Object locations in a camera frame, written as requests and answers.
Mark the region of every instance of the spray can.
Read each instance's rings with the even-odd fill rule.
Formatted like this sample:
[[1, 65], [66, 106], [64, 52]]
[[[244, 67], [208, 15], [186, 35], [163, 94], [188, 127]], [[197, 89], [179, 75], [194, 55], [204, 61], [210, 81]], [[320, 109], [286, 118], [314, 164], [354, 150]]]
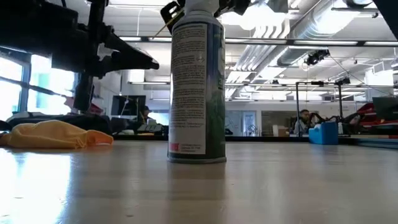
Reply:
[[213, 17], [218, 1], [187, 0], [173, 27], [170, 162], [225, 162], [224, 27]]

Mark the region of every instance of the yellow cloth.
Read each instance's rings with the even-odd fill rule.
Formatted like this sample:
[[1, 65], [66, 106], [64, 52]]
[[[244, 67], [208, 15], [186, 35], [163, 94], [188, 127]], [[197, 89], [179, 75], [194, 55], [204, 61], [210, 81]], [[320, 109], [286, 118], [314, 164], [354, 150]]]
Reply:
[[63, 121], [19, 124], [0, 139], [0, 146], [25, 148], [78, 149], [97, 144], [112, 144], [112, 136], [78, 128]]

